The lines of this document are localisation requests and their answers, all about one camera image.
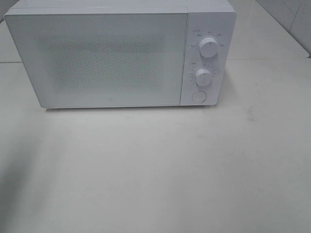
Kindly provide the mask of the round white door button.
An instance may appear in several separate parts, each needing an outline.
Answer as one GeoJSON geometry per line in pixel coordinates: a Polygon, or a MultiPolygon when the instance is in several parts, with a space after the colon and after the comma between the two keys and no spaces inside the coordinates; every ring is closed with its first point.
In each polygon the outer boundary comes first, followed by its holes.
{"type": "Polygon", "coordinates": [[[207,94],[204,91],[196,91],[192,95],[192,100],[196,103],[203,103],[207,99],[207,94]]]}

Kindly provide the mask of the white timer knob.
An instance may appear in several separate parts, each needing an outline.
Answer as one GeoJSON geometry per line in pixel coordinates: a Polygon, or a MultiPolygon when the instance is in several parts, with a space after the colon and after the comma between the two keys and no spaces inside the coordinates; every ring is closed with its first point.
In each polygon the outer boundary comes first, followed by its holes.
{"type": "Polygon", "coordinates": [[[194,74],[198,86],[208,86],[212,82],[212,73],[208,68],[201,68],[194,74]]]}

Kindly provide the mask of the white microwave door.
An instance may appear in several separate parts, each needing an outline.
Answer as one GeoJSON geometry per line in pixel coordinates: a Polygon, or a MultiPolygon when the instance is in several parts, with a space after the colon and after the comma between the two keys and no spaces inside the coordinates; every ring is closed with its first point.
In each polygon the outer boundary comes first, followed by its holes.
{"type": "Polygon", "coordinates": [[[187,21],[187,14],[6,17],[44,108],[178,105],[187,21]]]}

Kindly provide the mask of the upper white power knob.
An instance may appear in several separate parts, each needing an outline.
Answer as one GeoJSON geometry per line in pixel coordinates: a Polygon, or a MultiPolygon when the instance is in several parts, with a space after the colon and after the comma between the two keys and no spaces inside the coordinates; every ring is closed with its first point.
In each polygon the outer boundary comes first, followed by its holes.
{"type": "Polygon", "coordinates": [[[218,53],[219,40],[212,35],[207,35],[200,39],[198,46],[202,57],[211,58],[218,53]]]}

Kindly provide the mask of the white microwave oven body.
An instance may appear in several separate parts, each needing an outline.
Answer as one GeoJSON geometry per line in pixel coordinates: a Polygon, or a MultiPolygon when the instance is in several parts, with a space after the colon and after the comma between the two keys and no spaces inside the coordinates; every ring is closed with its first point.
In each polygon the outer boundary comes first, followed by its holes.
{"type": "Polygon", "coordinates": [[[177,106],[215,105],[237,17],[226,0],[20,0],[8,10],[4,20],[6,22],[7,16],[19,15],[134,14],[187,14],[182,86],[177,106]],[[198,42],[207,35],[219,40],[218,53],[211,58],[204,58],[199,52],[198,42]],[[212,82],[208,86],[198,86],[195,82],[194,74],[201,68],[208,68],[212,73],[212,82]],[[205,102],[192,100],[196,91],[206,92],[205,102]]]}

